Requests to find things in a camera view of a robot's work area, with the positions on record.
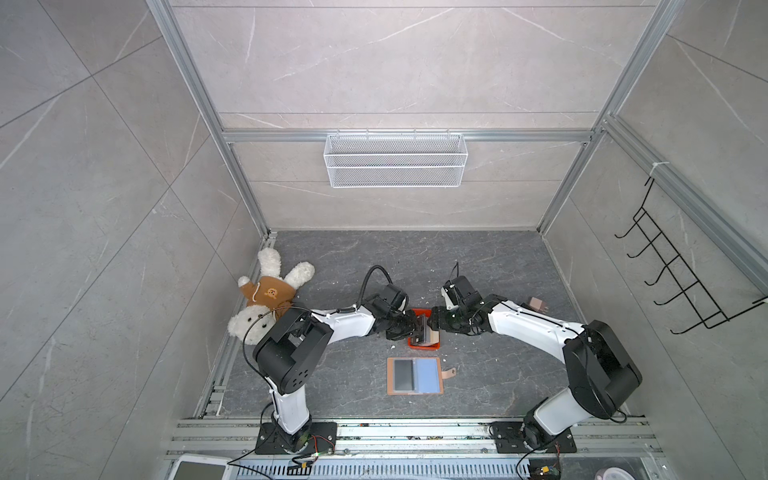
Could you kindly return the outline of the red plastic tray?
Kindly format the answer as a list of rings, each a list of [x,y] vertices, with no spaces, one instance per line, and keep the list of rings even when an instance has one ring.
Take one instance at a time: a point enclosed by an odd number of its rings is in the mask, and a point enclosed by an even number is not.
[[[430,309],[414,309],[416,328],[408,338],[408,346],[415,350],[438,350],[440,348],[440,332],[430,327]]]

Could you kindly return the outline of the tan leather card holder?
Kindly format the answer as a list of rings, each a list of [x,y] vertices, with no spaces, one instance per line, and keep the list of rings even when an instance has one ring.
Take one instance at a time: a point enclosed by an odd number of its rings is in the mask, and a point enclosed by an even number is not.
[[[414,362],[415,389],[412,392],[393,390],[392,364],[395,359],[410,359]],[[387,394],[390,396],[438,395],[444,393],[444,381],[453,378],[455,368],[443,370],[437,357],[395,357],[387,359]]]

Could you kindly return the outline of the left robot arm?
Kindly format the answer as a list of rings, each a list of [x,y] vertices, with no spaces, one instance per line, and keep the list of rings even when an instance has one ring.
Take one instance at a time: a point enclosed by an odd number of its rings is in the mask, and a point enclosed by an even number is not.
[[[419,328],[403,290],[389,284],[350,307],[312,310],[290,307],[253,350],[253,361],[270,385],[277,429],[286,436],[308,431],[311,414],[305,384],[330,344],[382,333],[389,340],[408,338]]]

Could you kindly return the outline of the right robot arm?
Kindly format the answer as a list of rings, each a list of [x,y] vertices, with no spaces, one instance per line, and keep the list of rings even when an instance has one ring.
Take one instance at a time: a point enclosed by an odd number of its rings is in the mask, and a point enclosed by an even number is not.
[[[464,276],[446,281],[441,294],[446,305],[433,309],[434,328],[468,336],[509,336],[565,365],[567,387],[533,407],[520,427],[532,449],[591,417],[612,418],[642,383],[639,368],[602,321],[566,322],[500,295],[482,297]]]

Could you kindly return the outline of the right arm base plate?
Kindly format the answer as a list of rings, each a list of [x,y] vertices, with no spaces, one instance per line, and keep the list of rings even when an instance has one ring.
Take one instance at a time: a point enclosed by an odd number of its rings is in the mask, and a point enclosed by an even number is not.
[[[525,424],[523,421],[494,421],[489,425],[489,434],[498,453],[577,452],[570,429],[566,429],[557,436],[552,436],[538,427]]]

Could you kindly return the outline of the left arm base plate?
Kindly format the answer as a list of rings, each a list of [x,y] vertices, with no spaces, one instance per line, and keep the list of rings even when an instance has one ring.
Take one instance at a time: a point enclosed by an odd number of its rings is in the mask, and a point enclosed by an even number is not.
[[[338,424],[335,422],[313,422],[294,434],[286,433],[273,422],[264,423],[257,436],[256,455],[309,455],[335,452]]]

